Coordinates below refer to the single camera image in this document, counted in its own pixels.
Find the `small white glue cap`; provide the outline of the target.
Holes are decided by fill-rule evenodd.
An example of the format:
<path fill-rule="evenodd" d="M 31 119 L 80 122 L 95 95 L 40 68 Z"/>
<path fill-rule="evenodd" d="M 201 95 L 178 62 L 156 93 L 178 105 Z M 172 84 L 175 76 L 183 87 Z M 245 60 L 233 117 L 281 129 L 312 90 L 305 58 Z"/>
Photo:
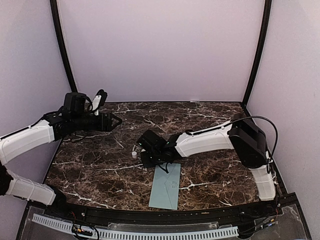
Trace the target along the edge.
<path fill-rule="evenodd" d="M 136 159 L 138 157 L 138 153 L 136 151 L 132 151 L 131 156 L 133 159 Z"/>

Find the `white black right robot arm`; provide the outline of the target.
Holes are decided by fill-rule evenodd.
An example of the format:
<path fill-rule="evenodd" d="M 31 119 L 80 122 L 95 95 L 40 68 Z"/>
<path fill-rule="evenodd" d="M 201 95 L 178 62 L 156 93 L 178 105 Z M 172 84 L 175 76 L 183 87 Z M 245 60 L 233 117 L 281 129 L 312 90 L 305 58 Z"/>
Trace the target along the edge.
<path fill-rule="evenodd" d="M 276 186 L 271 173 L 274 150 L 269 150 L 266 134 L 254 122 L 255 116 L 241 117 L 202 130 L 186 130 L 164 139 L 154 131 L 146 130 L 137 140 L 142 148 L 144 167 L 172 164 L 193 155 L 234 150 L 241 164 L 254 178 L 261 200 L 255 205 L 255 213 L 266 217 L 275 208 Z"/>

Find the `light blue paper envelope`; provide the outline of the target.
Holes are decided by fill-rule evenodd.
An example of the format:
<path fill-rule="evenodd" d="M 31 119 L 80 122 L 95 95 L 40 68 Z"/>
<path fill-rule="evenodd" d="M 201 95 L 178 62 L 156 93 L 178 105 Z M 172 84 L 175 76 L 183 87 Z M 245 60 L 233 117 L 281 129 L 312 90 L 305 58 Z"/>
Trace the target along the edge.
<path fill-rule="evenodd" d="M 155 167 L 148 206 L 165 210 L 177 210 L 180 188 L 181 165 L 172 163 L 166 173 L 159 166 Z"/>

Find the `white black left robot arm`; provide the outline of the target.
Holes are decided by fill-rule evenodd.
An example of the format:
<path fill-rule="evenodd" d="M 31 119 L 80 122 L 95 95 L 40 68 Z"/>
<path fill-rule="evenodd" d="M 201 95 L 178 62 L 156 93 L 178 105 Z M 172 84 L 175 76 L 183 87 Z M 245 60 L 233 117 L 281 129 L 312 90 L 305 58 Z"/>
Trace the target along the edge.
<path fill-rule="evenodd" d="M 99 109 L 107 99 L 99 90 L 91 100 L 86 94 L 69 92 L 63 105 L 44 114 L 36 123 L 0 138 L 0 194 L 11 195 L 46 206 L 60 218 L 67 218 L 70 206 L 58 198 L 58 190 L 13 173 L 6 168 L 11 160 L 44 144 L 56 142 L 77 131 L 111 132 L 122 119 Z"/>

